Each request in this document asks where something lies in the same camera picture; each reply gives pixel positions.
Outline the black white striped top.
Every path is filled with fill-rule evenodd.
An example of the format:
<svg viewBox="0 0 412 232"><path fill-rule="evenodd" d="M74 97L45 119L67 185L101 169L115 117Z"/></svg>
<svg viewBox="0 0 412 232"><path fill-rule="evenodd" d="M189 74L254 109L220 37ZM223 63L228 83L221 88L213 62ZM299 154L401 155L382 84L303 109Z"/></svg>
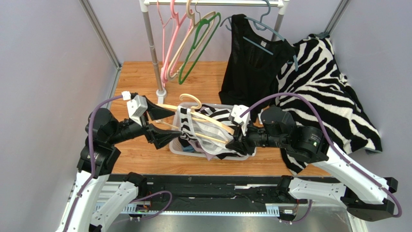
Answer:
<svg viewBox="0 0 412 232"><path fill-rule="evenodd" d="M190 114L190 108L185 108L182 106L178 106L177 108L178 110L176 115L180 117L180 125L178 127L182 132L180 138L191 142L198 142L203 150L213 155L223 153L235 153L240 155L233 150L227 149L223 143L218 143L195 135L195 133L199 133L220 140L229 140L230 142L233 140L232 134L229 134L224 129L217 127L212 123L192 120L192 117L195 116Z"/></svg>

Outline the beige wooden hanger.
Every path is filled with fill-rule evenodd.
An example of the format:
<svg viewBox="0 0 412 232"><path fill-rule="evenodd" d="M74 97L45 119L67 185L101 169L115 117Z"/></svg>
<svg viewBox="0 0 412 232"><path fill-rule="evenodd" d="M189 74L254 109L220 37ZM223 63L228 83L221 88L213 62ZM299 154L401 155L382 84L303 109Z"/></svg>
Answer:
<svg viewBox="0 0 412 232"><path fill-rule="evenodd" d="M189 29L186 33L186 36L184 37L182 43L180 44L178 50L176 51L171 61L168 60L170 57L170 54L169 53L166 54L167 63L164 64L162 68L162 75L167 81L172 81L178 78L178 83L180 85L185 82L186 78L188 77L188 75L190 74L194 66L196 65L200 56L203 54L212 36L216 32L219 23L221 22L221 14L215 11L209 12L205 14L204 16L200 16L199 20L196 21L195 12L190 9L190 5L191 5L191 1L188 0L186 2L186 14L182 17L181 20L177 21L177 27L175 30L175 33L178 33L178 30L181 24L183 23L183 21L186 18L189 18L191 22L190 22ZM191 43L191 47L188 51L185 61L179 68L176 68L176 65L181 56L181 53L185 45L188 43L189 38L191 37L192 34L194 34L193 42ZM190 61L193 54L196 53L198 49L201 49L198 56L193 61L191 67L188 69L186 74L183 74L185 66L187 65L187 63Z"/></svg>

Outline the black tank top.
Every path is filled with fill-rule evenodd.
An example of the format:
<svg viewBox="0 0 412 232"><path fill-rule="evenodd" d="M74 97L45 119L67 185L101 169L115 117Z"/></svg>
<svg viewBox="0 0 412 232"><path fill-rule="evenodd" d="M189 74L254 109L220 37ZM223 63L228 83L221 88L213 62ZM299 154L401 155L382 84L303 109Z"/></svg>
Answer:
<svg viewBox="0 0 412 232"><path fill-rule="evenodd" d="M231 53L219 92L226 105L252 106L278 92L277 74L295 55L287 40L255 33L244 14L231 17Z"/></svg>

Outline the green hanger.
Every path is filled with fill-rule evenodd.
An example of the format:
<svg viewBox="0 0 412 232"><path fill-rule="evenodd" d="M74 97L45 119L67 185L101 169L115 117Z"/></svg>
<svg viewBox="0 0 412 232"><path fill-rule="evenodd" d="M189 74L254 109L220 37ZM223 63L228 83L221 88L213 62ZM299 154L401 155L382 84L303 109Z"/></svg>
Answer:
<svg viewBox="0 0 412 232"><path fill-rule="evenodd" d="M186 35L184 38L184 41L182 42L182 45L180 48L183 48L189 39L189 37L194 33L194 38L193 42L191 44L191 47L189 49L188 55L184 61L184 63L180 66L180 68L177 70L176 75L178 75L178 83L181 85L185 82L186 78L189 76L190 72L196 65L197 61L199 60L200 56L204 52L205 48L209 44L211 38L215 34L220 22L221 22L221 14L216 11L209 12L205 14L203 17L201 17L200 13L197 11L197 3L195 4L195 12L199 14L199 20L195 21L195 13L193 13L190 9L190 4L191 0L189 0L186 4L187 6L187 13L189 14L188 17L193 20L191 24L191 29L189 30L189 33ZM185 74L183 74L183 71L185 70L185 67L187 63L189 63L190 59L192 56L197 52L197 50L200 51L198 52L197 57L194 59L192 62L190 68L187 70Z"/></svg>

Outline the thick pink plastic hanger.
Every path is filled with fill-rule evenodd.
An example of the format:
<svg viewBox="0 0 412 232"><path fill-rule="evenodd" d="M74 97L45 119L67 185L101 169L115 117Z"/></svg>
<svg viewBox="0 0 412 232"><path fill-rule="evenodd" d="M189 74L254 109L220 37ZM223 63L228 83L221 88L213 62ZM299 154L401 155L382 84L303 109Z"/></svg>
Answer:
<svg viewBox="0 0 412 232"><path fill-rule="evenodd" d="M170 0L169 1L169 6L170 6L170 22L173 23L172 29L173 29L173 33L172 36L170 38L169 41L169 46L166 49L165 47L165 64L162 65L161 67L161 82L162 82L162 86L166 87L166 83L170 81L170 79L172 79L172 77L167 77L168 74L170 74L170 71L168 71L168 68L174 68L175 65L172 64L172 51L176 45L176 41L177 41L177 36L181 30L181 27L183 25L183 23L185 22L185 20L187 19L187 13L184 13L183 16L179 15L179 12L177 12L175 10L175 0Z"/></svg>

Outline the grey-blue hanger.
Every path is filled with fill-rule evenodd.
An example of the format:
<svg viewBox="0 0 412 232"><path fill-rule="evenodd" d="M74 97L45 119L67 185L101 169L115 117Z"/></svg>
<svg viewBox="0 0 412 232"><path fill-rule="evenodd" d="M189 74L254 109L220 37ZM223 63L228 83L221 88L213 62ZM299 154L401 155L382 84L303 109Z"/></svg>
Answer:
<svg viewBox="0 0 412 232"><path fill-rule="evenodd" d="M280 29L280 26L281 26L283 17L284 17L284 15L285 15L287 6L288 6L288 4L289 4L289 0L277 0L277 8L279 8L279 12L278 12L278 16L277 16L277 19L276 19L276 23L275 23L275 28L274 28L274 29L271 28L270 26L264 24L264 23L262 22L263 18L264 18L266 15L269 15L269 14L270 14L270 12L271 12L271 7L272 7L272 4L270 3L270 1L264 0L264 2L265 2L265 4L266 4L267 7L268 7L268 11L260 16L260 20L253 19L253 18L250 18L250 17L247 17L247 16L244 17L244 18L245 18L246 20L252 21L257 30L260 30L260 31L269 30L269 31L271 31L271 32L273 33L272 41L275 41L276 38L279 38L279 39L281 39L282 41L285 41L285 39L279 34L278 30ZM225 23L225 21L227 21L227 20L228 20L229 23L231 23L231 22L232 22L232 21L231 21L231 20L232 20L232 17L229 16L229 17L225 18L225 19L220 23L220 26L219 26L219 27L221 27L221 26ZM253 42L253 41L251 41L251 40L247 40L247 41L249 41L250 43L254 44L255 46L261 48L262 50L264 50L264 51L266 51L267 53L269 53L269 54L272 55L272 53L269 52L269 50L263 48L262 45L258 45L257 43L255 43L255 42ZM291 61L289 62L289 61L288 61L287 63L288 63L288 64L292 64L292 63L293 63L293 64L294 64L294 67L295 67L295 71L298 71L298 59L297 59L297 56L296 56L296 55L293 56L293 62L291 62Z"/></svg>

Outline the black garment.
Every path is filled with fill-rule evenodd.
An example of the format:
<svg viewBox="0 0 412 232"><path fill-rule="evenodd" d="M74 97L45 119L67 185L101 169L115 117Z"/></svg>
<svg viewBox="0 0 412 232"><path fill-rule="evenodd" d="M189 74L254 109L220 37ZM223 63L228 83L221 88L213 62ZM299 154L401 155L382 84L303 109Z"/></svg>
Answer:
<svg viewBox="0 0 412 232"><path fill-rule="evenodd" d="M195 152L193 153L187 153L182 151L183 146L189 146L192 145L195 149ZM202 149L199 145L198 142L191 142L184 140L180 137L177 139L174 139L173 142L169 144L169 149L172 153L177 154L177 155L185 155L185 156L192 156L192 157L200 157L200 158L206 158L204 154L200 153L200 149ZM214 159L219 159L219 160L238 160L238 161L243 161L247 160L247 156L240 156L235 153L223 153L216 155L217 157Z"/></svg>

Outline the mauve tank top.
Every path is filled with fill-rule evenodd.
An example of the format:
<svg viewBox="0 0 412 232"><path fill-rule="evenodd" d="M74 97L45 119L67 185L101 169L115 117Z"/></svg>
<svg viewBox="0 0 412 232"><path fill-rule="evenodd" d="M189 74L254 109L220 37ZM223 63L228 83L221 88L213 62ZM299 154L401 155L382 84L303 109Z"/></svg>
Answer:
<svg viewBox="0 0 412 232"><path fill-rule="evenodd" d="M217 157L216 155L210 154L210 153L206 152L206 151L203 150L203 149L200 149L200 153L204 154L205 157L206 157L206 159L207 159L208 161L210 161L210 160L212 160L212 159L214 159L214 158Z"/></svg>

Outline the blue tank top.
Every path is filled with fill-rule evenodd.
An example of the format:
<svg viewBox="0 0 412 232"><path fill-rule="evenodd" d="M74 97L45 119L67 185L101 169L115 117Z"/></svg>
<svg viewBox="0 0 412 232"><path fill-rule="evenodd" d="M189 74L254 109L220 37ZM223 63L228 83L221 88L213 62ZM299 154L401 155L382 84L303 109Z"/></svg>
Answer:
<svg viewBox="0 0 412 232"><path fill-rule="evenodd" d="M183 146L182 151L187 152L187 153L193 153L195 152L195 149L192 145L189 145L189 146Z"/></svg>

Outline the cream hanger with striped top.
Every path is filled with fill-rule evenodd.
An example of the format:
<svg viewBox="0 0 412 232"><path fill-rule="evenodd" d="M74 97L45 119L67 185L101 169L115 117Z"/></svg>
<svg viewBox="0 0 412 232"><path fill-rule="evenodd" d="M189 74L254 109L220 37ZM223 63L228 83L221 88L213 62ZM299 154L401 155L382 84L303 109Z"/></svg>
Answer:
<svg viewBox="0 0 412 232"><path fill-rule="evenodd" d="M197 105L192 106L191 109L190 109L190 114L193 115L193 116L195 116L195 117L192 117L192 120L198 121L198 122L205 122L205 123L208 122L208 123L212 123L212 124L216 125L217 127L220 127L220 128L222 128L222 129L224 129L224 130L227 131L229 134L233 134L233 133L234 133L234 130L233 130L232 128L230 128L229 126L224 125L223 123L221 123L221 122L219 122L219 121L217 121L217 120L215 120L215 119L212 119L211 117L208 117L208 116L205 116L205 115L203 115L203 114L201 114L201 113L199 113L199 112L196 112L195 109L201 109L201 107L202 107L202 103L201 103L201 101L200 101L197 97L195 97L195 96L193 96L193 95L191 95L191 94L183 93L183 94L181 94L181 95L179 96L179 99L180 99L180 100L183 100L183 98L185 98L185 97L186 97L186 98L190 98L190 99L194 100L194 101L197 103ZM160 106L160 107L162 107L162 108L168 109L168 110L176 111L176 112L177 112L177 110L178 110L177 106L174 106L174 105L160 104L160 103L157 103L156 105L157 105L157 106ZM172 124L168 124L168 123L166 123L166 122L164 122L164 121L162 121L162 120L160 120L160 119L159 119L159 122L162 123L162 124L164 124L164 125L167 125L167 126L173 128L173 129L180 130L179 127L174 126L174 125L172 125ZM223 144L225 144L225 145L229 143L229 140L220 140L220 139L213 138L213 137L210 137L210 136L207 136L207 135L203 135L203 134L199 134L199 133L195 133L195 135L197 135L197 136L199 136L199 137L202 137L202 138L205 138L205 139L209 139L209 140L218 142L218 143L223 143Z"/></svg>

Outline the thin pink wire hanger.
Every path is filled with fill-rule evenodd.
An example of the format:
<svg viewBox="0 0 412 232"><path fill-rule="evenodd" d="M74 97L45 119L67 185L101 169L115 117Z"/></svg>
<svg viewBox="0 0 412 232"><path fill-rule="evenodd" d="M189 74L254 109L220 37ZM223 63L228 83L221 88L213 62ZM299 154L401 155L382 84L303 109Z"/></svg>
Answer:
<svg viewBox="0 0 412 232"><path fill-rule="evenodd" d="M159 1L156 2L157 5L157 11L158 11L158 15L159 15L159 19L162 25L162 64L165 64L165 27L167 26L167 24L170 21L170 18L166 21L166 23L164 23L163 18L162 18L162 14L160 11L160 4Z"/></svg>

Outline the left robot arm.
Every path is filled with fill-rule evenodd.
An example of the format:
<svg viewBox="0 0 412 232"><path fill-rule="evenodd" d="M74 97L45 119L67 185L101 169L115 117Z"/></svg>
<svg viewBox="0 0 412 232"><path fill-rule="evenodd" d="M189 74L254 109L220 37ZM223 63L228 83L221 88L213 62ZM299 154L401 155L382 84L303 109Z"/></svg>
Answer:
<svg viewBox="0 0 412 232"><path fill-rule="evenodd" d="M148 202L154 194L147 188L147 178L134 172L123 178L116 192L101 208L95 207L121 154L117 144L144 136L160 149L177 138L180 132L162 130L152 124L154 120L173 116L174 111L128 91L122 92L118 99L127 103L127 119L117 120L104 103L96 106L89 115L85 127L88 135L77 164L74 191L58 227L60 232L105 232L131 203L137 205L135 216L148 218Z"/></svg>

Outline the white plastic laundry basket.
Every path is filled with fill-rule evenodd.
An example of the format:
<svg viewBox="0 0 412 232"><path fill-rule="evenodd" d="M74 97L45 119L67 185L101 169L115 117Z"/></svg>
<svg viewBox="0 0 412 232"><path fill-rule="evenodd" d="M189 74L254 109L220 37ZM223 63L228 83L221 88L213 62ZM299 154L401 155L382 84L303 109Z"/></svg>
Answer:
<svg viewBox="0 0 412 232"><path fill-rule="evenodd" d="M215 109L232 109L233 106L230 105L225 105L225 104L213 104L213 103L205 103L206 106L208 107L213 107ZM178 106L182 106L185 108L190 108L191 106L195 106L194 102L182 102ZM173 123L172 125L174 126L179 126L180 125L180 117L178 115L174 116ZM257 149L255 148L254 153L252 155L236 155L236 156L225 156L223 157L222 155L209 155L209 154L204 154L202 152L187 152L183 150L183 147L181 143L179 142L178 138L174 139L172 142L169 143L169 149L172 153L177 154L177 155L185 155L185 156L193 156L193 157L200 157L200 158L206 158L207 160L238 160L238 161L243 161L247 160L249 157L254 157Z"/></svg>

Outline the zebra print blanket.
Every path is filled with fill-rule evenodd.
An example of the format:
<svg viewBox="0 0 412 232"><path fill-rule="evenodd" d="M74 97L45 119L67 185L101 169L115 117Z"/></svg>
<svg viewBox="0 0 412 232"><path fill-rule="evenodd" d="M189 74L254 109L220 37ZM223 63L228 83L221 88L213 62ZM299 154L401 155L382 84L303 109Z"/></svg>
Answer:
<svg viewBox="0 0 412 232"><path fill-rule="evenodd" d="M285 64L277 74L279 92L304 97L318 112L332 142L346 154L358 150L381 153L378 130L335 59L328 36L310 34L293 44L298 68Z"/></svg>

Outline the metal clothes rack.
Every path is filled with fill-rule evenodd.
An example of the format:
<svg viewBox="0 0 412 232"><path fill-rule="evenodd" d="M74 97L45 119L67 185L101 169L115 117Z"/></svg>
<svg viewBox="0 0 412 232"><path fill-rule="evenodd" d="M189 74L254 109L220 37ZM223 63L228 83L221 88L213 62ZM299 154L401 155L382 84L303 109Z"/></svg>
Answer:
<svg viewBox="0 0 412 232"><path fill-rule="evenodd" d="M151 23L150 23L150 17L149 17L149 12L148 12L148 7L150 5L156 5L157 0L141 0L140 3L140 8L143 14L143 18L144 18L144 23L145 23L145 27L146 27L146 33L147 33L147 38L148 38L148 42L149 42L149 48L151 51L151 58L152 58L152 64L153 64L153 68L154 68L154 74L155 74L155 78L156 78L156 82L157 82L157 90L156 90L156 95L158 98L158 103L163 104L165 102L165 99L167 97L167 91L166 91L166 87L162 86L162 82L161 82L161 67L159 66L159 60L157 58L157 53L156 53L156 48L155 48L155 42L154 42L154 38L153 38L153 33L152 33L152 27L151 27ZM169 0L159 0L160 5L168 5L169 6ZM177 12L179 12L180 16L183 16L184 13L186 13L186 2L187 0L176 0L175 3L175 10ZM197 3L197 5L207 5L207 6L258 6L258 7L264 7L267 5L265 4L265 2L263 0L260 1L253 1L253 0L197 0L196 1L191 1L191 5L194 5ZM277 7L277 1L270 1L270 3L272 4L272 7ZM195 15L195 20L198 21L199 20L199 16ZM172 51L172 58L175 55L176 51L178 50L180 44L182 43L184 37L186 36L186 33L189 29L190 26L190 22L191 20L189 18L187 18L185 20L185 22L183 23L181 30L177 36L177 41L176 41L176 45ZM183 62L185 61L185 58L188 54L188 51L191 47L191 43L193 42L193 38L194 38L194 34L191 35L191 37L189 38L188 43L185 45L181 56L177 62L176 68L179 68ZM200 51L197 50L197 52L192 56L192 58L190 59L189 63L187 63L185 70L183 71L183 74L185 74L187 72L187 70L190 68L192 62L194 61L194 59L197 57L198 52Z"/></svg>

